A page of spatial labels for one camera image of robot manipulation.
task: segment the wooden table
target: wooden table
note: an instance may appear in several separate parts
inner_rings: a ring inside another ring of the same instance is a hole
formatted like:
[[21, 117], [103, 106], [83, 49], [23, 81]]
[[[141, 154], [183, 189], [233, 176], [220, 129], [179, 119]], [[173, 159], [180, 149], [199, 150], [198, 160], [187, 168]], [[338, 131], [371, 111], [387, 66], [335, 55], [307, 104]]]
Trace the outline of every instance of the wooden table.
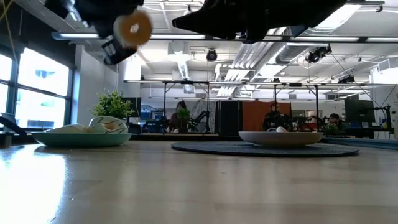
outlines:
[[173, 151], [0, 149], [0, 223], [398, 223], [398, 152], [281, 159]]

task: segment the orange ring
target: orange ring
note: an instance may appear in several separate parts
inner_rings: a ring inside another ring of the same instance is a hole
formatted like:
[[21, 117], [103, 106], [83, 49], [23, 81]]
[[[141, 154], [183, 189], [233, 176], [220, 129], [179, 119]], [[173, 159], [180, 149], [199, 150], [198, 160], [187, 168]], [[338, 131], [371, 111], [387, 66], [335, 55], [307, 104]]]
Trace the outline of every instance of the orange ring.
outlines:
[[[138, 30], [132, 33], [131, 27], [135, 24], [138, 24]], [[119, 16], [115, 21], [114, 33], [125, 47], [143, 45], [152, 35], [152, 22], [146, 13], [136, 11], [129, 16]]]

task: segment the round placemat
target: round placemat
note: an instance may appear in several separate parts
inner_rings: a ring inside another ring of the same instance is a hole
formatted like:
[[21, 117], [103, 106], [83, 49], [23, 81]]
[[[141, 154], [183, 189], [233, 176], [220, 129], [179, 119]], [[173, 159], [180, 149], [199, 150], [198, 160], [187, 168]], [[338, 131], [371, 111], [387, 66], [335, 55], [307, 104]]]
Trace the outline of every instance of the round placemat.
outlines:
[[359, 149], [354, 147], [324, 144], [299, 148], [274, 148], [246, 142], [180, 142], [172, 144], [172, 149], [206, 154], [262, 157], [338, 157], [355, 156], [359, 152]]

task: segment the plate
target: plate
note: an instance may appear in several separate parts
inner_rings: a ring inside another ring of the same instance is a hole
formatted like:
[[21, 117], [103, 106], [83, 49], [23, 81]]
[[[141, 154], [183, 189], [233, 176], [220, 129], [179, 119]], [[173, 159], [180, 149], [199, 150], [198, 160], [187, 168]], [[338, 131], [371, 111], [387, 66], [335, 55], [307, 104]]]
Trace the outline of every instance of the plate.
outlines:
[[323, 133], [277, 133], [265, 131], [240, 131], [243, 141], [269, 147], [302, 147], [318, 143]]
[[131, 134], [91, 133], [32, 133], [33, 138], [50, 147], [106, 147], [120, 146], [130, 140]]

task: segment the white column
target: white column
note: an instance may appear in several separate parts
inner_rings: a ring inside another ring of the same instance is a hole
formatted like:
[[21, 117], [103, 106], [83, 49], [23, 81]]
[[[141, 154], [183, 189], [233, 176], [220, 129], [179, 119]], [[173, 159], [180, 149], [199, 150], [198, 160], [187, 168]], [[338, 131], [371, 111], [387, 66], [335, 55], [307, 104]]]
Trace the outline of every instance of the white column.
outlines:
[[88, 125], [93, 118], [90, 109], [98, 103], [97, 94], [116, 90], [119, 77], [111, 67], [86, 52], [82, 45], [76, 47], [75, 64], [71, 123]]
[[118, 90], [123, 92], [124, 97], [140, 97], [139, 83], [124, 83], [124, 80], [141, 79], [141, 63], [136, 56], [125, 59], [118, 64]]

